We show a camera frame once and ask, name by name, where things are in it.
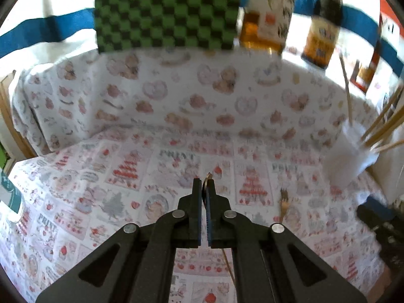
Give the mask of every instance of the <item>silver screw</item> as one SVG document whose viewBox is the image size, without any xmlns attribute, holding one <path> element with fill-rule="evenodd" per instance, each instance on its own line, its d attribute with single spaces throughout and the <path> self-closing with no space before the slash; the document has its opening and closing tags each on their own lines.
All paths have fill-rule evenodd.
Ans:
<svg viewBox="0 0 404 303">
<path fill-rule="evenodd" d="M 136 224 L 134 223 L 128 223 L 124 226 L 124 232 L 127 234 L 132 234 L 136 231 Z"/>
<path fill-rule="evenodd" d="M 172 216 L 175 218 L 183 218 L 185 216 L 185 212 L 183 210 L 175 210 L 172 213 Z"/>
<path fill-rule="evenodd" d="M 272 226 L 272 231 L 276 232 L 277 234 L 281 234 L 282 232 L 285 231 L 285 227 L 282 226 L 280 223 L 276 223 Z"/>
<path fill-rule="evenodd" d="M 237 212 L 232 210 L 225 211 L 225 217 L 227 218 L 235 218 L 237 216 Z"/>
</svg>

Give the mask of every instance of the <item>striped curtain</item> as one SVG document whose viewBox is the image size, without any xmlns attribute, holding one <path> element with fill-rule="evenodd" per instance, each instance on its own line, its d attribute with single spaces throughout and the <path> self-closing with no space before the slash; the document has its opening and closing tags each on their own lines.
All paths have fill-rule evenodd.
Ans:
<svg viewBox="0 0 404 303">
<path fill-rule="evenodd" d="M 96 48 L 94 0 L 18 0 L 0 27 L 0 76 Z"/>
</svg>

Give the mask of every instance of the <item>checkerboard pattern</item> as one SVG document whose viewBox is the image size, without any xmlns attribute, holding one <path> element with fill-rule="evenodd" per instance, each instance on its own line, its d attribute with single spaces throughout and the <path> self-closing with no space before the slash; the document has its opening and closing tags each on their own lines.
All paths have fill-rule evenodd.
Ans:
<svg viewBox="0 0 404 303">
<path fill-rule="evenodd" d="M 231 49 L 240 0 L 95 0 L 99 52 L 135 47 Z"/>
</svg>

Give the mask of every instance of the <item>striped fabric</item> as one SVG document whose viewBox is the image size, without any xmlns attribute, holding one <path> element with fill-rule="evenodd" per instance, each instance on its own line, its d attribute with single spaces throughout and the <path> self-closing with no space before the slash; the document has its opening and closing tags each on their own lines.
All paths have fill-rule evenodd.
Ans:
<svg viewBox="0 0 404 303">
<path fill-rule="evenodd" d="M 316 1 L 296 0 L 295 13 L 310 17 Z M 18 0 L 0 28 L 0 75 L 11 72 L 16 64 L 26 68 L 55 62 L 73 51 L 77 53 L 77 49 L 93 49 L 93 10 L 94 0 Z M 344 4 L 342 27 L 363 38 L 370 47 L 376 45 L 377 22 L 378 16 L 371 17 L 364 10 Z M 382 42 L 381 57 L 397 76 L 401 75 L 403 61 L 386 40 Z"/>
</svg>

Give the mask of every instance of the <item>wooden stick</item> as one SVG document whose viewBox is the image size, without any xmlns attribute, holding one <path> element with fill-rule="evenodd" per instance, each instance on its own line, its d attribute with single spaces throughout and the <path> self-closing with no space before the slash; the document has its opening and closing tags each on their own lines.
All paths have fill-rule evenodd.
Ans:
<svg viewBox="0 0 404 303">
<path fill-rule="evenodd" d="M 351 95 L 349 94 L 349 81 L 347 76 L 347 71 L 345 70 L 345 62 L 342 56 L 342 53 L 339 54 L 339 60 L 341 61 L 342 72 L 344 73 L 344 80 L 345 80 L 345 92 L 347 93 L 347 102 L 348 102 L 348 119 L 349 125 L 352 126 L 353 119 L 352 119 L 352 102 L 351 102 Z"/>
<path fill-rule="evenodd" d="M 388 138 L 393 131 L 404 122 L 404 106 L 402 106 L 391 118 L 365 142 L 365 146 L 370 148 L 375 143 Z"/>
<path fill-rule="evenodd" d="M 381 119 L 384 117 L 384 115 L 389 111 L 391 105 L 395 102 L 395 100 L 397 99 L 398 95 L 401 93 L 403 89 L 403 86 L 400 84 L 397 88 L 397 90 L 395 91 L 395 93 L 390 97 L 388 103 L 385 105 L 385 107 L 383 108 L 383 110 L 381 111 L 380 115 L 376 118 L 376 120 L 372 123 L 372 125 L 370 126 L 370 128 L 368 128 L 366 130 L 366 132 L 364 133 L 364 135 L 362 136 L 361 141 L 365 140 L 366 137 L 373 131 L 373 129 L 377 126 L 377 124 L 381 121 Z"/>
<path fill-rule="evenodd" d="M 396 148 L 398 146 L 401 146 L 402 144 L 404 144 L 404 140 L 399 140 L 399 141 L 396 141 L 394 143 L 385 144 L 384 146 L 376 148 L 375 150 L 373 150 L 373 152 L 375 154 L 379 154 L 379 153 L 382 153 L 382 152 L 386 152 L 387 150 L 390 150 L 390 149 Z"/>
</svg>

